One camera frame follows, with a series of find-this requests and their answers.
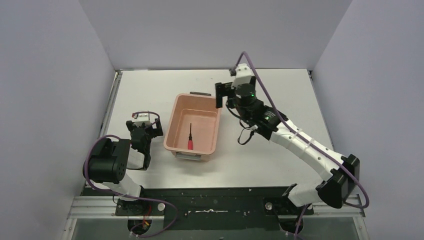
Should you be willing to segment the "red handled screwdriver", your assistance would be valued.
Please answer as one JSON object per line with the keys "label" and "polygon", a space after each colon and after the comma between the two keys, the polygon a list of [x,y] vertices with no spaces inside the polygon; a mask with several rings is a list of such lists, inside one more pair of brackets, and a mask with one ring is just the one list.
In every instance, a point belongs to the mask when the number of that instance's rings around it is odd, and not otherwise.
{"label": "red handled screwdriver", "polygon": [[193,136],[192,136],[192,124],[191,123],[190,123],[190,126],[189,126],[189,135],[188,135],[187,149],[188,150],[193,150],[194,149]]}

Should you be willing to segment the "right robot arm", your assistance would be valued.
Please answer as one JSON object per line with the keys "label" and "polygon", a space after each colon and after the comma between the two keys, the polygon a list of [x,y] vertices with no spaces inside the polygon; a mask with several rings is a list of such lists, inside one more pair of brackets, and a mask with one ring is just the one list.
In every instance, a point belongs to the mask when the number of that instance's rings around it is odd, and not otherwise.
{"label": "right robot arm", "polygon": [[238,86],[232,82],[216,83],[216,108],[236,110],[234,116],[251,136],[258,134],[286,148],[320,176],[317,182],[288,187],[282,197],[290,207],[324,202],[340,209],[357,186],[360,160],[353,154],[344,156],[328,149],[303,133],[285,114],[257,99],[255,85],[254,76]]}

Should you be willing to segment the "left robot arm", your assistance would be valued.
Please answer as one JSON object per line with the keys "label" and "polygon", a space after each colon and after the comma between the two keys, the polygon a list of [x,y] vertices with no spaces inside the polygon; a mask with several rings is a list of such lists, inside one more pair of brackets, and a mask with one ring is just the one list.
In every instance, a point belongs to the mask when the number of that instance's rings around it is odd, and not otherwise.
{"label": "left robot arm", "polygon": [[98,139],[88,153],[82,174],[93,189],[99,190],[93,182],[106,186],[107,193],[128,201],[129,210],[141,215],[146,212],[148,201],[141,197],[142,186],[135,183],[126,171],[148,169],[152,139],[163,136],[164,132],[159,118],[154,122],[128,120],[125,124],[130,138],[109,134]]}

